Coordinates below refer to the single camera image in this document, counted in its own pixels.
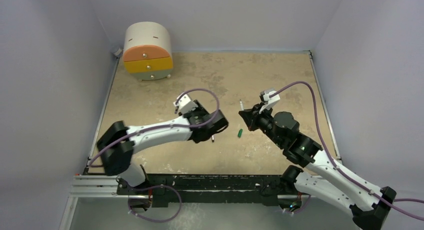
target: yellow drawer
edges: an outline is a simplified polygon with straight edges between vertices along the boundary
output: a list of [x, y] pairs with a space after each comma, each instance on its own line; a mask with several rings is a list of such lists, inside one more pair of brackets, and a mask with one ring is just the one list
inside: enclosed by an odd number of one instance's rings
[[126, 61], [123, 63], [123, 65], [129, 73], [161, 71], [173, 68], [171, 57], [143, 61]]

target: white wall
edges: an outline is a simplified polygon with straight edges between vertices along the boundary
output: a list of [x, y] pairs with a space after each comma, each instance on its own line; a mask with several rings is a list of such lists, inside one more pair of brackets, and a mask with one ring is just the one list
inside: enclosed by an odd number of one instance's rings
[[0, 0], [1, 229], [57, 229], [111, 77], [89, 0]]
[[341, 0], [91, 0], [110, 39], [154, 21], [175, 51], [310, 50]]
[[[424, 0], [343, 0], [314, 62], [345, 165], [424, 199]], [[399, 203], [424, 216], [423, 205]], [[384, 229], [424, 229], [392, 210]]]

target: tan work surface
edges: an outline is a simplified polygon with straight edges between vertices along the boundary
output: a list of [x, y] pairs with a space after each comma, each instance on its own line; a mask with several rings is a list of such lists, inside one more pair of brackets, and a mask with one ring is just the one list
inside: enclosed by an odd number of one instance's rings
[[[318, 86], [307, 54], [273, 53], [174, 53], [175, 68], [169, 79], [138, 81], [119, 63], [98, 138], [116, 121], [126, 126], [143, 126], [176, 118], [173, 102], [192, 88], [208, 88], [216, 93], [229, 127], [211, 140], [171, 142], [145, 149], [133, 156], [147, 173], [189, 174], [282, 174], [291, 164], [265, 135], [249, 132], [238, 115], [240, 99], [246, 109], [259, 103], [259, 93], [276, 90], [294, 82], [306, 81], [314, 89], [318, 117], [324, 140], [336, 156], [331, 132], [322, 106]], [[192, 99], [209, 111], [215, 100], [206, 92], [192, 92]], [[280, 93], [273, 108], [291, 112], [302, 133], [321, 143], [314, 120], [312, 97], [304, 85]], [[237, 137], [243, 129], [241, 138]], [[92, 168], [90, 172], [102, 172]]]

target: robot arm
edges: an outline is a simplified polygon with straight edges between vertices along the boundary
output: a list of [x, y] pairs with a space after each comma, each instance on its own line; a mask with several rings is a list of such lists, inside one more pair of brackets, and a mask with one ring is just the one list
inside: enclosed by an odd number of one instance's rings
[[173, 141], [192, 140], [195, 143], [207, 141], [228, 127], [228, 121], [221, 110], [218, 110], [210, 123], [196, 127], [210, 120], [215, 112], [210, 114], [197, 100], [192, 101], [188, 95], [174, 102], [174, 106], [179, 117], [167, 122], [146, 126], [125, 126], [122, 121], [115, 122], [97, 141], [99, 150], [123, 136], [131, 135], [131, 137], [114, 145], [100, 156], [105, 174], [118, 175], [130, 186], [137, 187], [146, 181], [147, 176], [143, 167], [132, 161], [134, 154]]
[[[261, 103], [251, 109], [239, 111], [239, 115], [250, 131], [260, 129], [290, 162], [325, 179], [290, 166], [283, 174], [283, 180], [293, 184], [296, 190], [315, 195], [343, 210], [352, 216], [360, 228], [381, 229], [390, 207], [371, 193], [392, 203], [396, 192], [390, 187], [380, 188], [367, 182], [338, 163], [317, 142], [299, 131], [299, 123], [290, 112], [278, 112], [272, 116], [272, 106], [280, 99], [278, 94], [273, 95], [275, 93], [274, 89], [261, 92]], [[354, 184], [352, 180], [366, 186], [369, 191]]]

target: marker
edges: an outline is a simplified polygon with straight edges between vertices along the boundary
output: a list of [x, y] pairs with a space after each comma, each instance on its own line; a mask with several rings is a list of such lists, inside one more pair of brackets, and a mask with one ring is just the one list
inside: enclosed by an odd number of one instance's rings
[[241, 110], [242, 111], [244, 111], [245, 110], [245, 107], [243, 106], [243, 102], [242, 102], [242, 100], [240, 99], [240, 108], [241, 108]]

